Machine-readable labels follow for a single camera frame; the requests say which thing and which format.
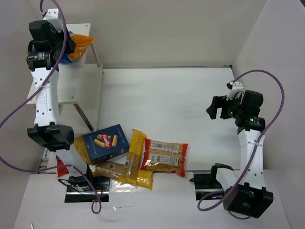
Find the shelf leg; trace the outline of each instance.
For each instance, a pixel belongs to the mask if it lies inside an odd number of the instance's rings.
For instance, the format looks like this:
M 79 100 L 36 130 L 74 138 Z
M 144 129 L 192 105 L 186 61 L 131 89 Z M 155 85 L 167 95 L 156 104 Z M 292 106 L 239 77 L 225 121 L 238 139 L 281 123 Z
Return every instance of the shelf leg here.
M 94 132 L 93 126 L 91 125 L 91 123 L 90 123 L 89 119 L 87 118 L 87 116 L 85 115 L 85 113 L 82 111 L 81 107 L 78 104 L 73 104 L 73 106 L 75 107 L 76 111 L 81 116 L 81 118 L 83 119 L 83 121 L 85 122 L 85 124 L 87 125 L 89 130 L 91 132 Z
M 95 42 L 91 43 L 91 48 L 92 48 L 92 52 L 93 52 L 93 55 L 94 55 L 94 58 L 95 58 L 97 66 L 101 67 L 102 64 L 101 64 L 100 58 L 99 58 L 99 56 L 97 54 L 97 50 L 96 50 L 96 47 L 95 47 Z

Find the blue pasta box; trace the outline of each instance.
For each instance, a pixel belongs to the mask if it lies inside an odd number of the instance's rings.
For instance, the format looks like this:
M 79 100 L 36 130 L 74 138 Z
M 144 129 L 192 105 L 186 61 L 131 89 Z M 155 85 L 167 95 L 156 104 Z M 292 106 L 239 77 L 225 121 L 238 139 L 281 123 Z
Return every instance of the blue pasta box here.
M 83 135 L 92 165 L 127 153 L 129 143 L 120 124 Z

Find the nutrition label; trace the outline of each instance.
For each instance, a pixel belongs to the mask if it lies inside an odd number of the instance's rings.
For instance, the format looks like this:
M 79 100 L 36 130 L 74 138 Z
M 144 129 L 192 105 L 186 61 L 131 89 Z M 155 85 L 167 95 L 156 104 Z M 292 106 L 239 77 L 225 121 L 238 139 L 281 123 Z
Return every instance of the nutrition label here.
M 176 156 L 149 154 L 148 160 L 150 160 L 150 163 L 161 163 L 171 166 L 178 166 L 179 158 Z
M 178 153 L 179 145 L 169 145 L 161 142 L 151 141 L 151 149 L 159 149 L 159 150 L 169 151 L 172 153 Z

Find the gray wall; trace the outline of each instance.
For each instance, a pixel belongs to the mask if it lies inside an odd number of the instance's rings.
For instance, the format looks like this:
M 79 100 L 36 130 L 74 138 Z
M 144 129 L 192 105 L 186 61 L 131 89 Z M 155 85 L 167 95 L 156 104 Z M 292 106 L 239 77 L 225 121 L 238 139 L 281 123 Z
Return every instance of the gray wall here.
M 37 17 L 39 1 L 28 0 Z M 135 67 L 233 64 L 266 0 L 57 2 L 69 23 L 91 23 L 104 67 Z
M 305 190 L 305 7 L 299 0 L 268 0 L 234 67 L 270 71 L 283 84 L 283 111 L 266 133 L 265 168 L 272 169 L 292 229 L 303 229 Z M 253 73 L 247 89 L 263 93 L 261 116 L 269 122 L 280 104 L 280 91 L 269 76 Z
M 22 0 L 3 0 L 0 7 L 0 119 L 26 99 L 32 78 L 25 58 L 31 35 L 28 22 L 35 20 L 31 8 Z M 26 106 L 0 130 L 0 155 L 11 164 L 35 168 L 40 148 L 27 137 L 35 110 Z M 29 174 L 16 172 L 0 163 L 0 228 L 11 229 L 21 204 Z

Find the barilla logo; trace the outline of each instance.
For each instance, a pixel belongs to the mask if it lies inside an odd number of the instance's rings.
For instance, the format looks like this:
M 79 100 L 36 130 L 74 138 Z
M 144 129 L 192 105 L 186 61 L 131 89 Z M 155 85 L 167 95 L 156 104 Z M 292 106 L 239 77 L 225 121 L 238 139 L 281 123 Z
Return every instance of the barilla logo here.
M 108 137 L 107 134 L 102 133 L 102 141 L 106 144 L 106 148 L 110 149 L 111 148 L 111 143 L 110 143 L 110 139 Z

